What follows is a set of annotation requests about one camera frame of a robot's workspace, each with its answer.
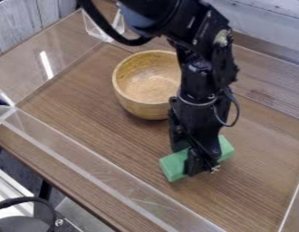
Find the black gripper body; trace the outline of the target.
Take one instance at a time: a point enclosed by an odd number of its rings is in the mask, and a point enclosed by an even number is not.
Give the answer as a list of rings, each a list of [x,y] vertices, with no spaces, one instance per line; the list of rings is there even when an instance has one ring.
[[[188,136],[188,148],[196,148],[219,160],[222,157],[219,133],[226,127],[231,100],[220,96],[208,102],[195,102],[178,95],[170,99],[170,103],[170,110],[175,111]]]

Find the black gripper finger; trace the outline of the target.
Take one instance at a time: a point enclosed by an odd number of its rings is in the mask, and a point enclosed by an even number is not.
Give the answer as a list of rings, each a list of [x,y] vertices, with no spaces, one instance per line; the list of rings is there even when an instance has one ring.
[[[174,110],[168,111],[168,121],[171,148],[174,152],[179,152],[190,147],[190,142]]]
[[[203,172],[215,172],[220,164],[207,153],[196,148],[188,148],[188,157],[184,161],[184,173],[194,177]]]

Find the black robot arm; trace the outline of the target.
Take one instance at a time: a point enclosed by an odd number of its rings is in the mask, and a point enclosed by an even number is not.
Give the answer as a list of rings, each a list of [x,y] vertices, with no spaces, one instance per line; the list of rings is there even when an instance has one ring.
[[[116,0],[128,27],[124,37],[93,0],[79,0],[93,22],[120,44],[140,46],[166,37],[175,47],[182,83],[170,99],[170,139],[174,153],[163,158],[168,179],[215,172],[230,153],[220,131],[238,123],[228,118],[240,107],[231,84],[240,71],[234,56],[230,21],[204,0]]]

